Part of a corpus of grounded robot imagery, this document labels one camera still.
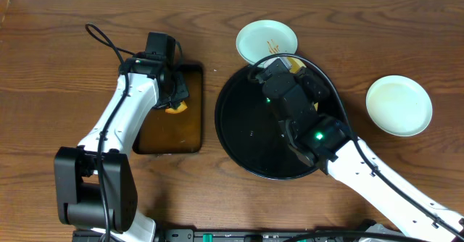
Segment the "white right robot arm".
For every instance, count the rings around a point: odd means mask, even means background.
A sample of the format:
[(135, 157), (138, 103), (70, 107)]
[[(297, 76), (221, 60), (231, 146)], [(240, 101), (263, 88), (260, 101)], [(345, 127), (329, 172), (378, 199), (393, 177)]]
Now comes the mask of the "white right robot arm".
[(260, 72), (256, 79), (300, 160), (356, 191), (408, 237), (463, 240), (461, 214), (407, 182), (353, 132), (338, 91), (324, 73)]

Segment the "mint green plate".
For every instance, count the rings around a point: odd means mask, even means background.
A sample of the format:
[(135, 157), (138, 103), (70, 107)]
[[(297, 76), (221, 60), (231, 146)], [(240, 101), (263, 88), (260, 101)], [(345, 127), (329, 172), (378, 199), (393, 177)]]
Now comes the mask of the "mint green plate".
[(401, 75), (376, 80), (367, 91), (365, 105), (376, 126), (399, 137), (422, 133), (433, 117), (433, 105), (426, 90)]

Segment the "orange green scrub sponge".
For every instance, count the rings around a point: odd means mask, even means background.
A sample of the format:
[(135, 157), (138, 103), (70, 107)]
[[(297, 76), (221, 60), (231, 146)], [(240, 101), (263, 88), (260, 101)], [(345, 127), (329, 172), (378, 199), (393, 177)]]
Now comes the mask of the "orange green scrub sponge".
[(165, 110), (166, 113), (168, 114), (179, 114), (181, 112), (184, 112), (186, 109), (187, 109), (187, 105), (186, 105), (186, 102), (185, 101), (181, 101), (180, 103), (170, 107), (170, 108), (167, 108)]

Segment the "yellow plate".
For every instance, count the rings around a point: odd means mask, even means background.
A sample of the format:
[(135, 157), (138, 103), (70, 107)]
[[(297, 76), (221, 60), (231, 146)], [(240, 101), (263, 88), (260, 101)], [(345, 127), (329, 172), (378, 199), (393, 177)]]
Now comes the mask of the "yellow plate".
[(316, 74), (306, 67), (306, 65), (299, 59), (293, 57), (287, 57), (287, 60), (291, 64), (290, 73), (295, 74), (298, 84), (303, 87), (307, 97), (312, 101), (312, 105), (315, 110), (318, 111), (319, 103), (315, 100), (315, 91), (318, 87), (318, 81)]

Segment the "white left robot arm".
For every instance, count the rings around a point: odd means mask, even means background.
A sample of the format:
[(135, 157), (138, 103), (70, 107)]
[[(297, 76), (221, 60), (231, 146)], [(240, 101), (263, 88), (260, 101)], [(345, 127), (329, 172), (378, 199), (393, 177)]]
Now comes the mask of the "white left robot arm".
[(89, 134), (55, 155), (58, 218), (96, 232), (100, 241), (153, 241), (156, 222), (138, 210), (128, 158), (148, 113), (178, 107), (188, 88), (179, 67), (160, 59), (131, 57), (119, 72), (115, 93)]

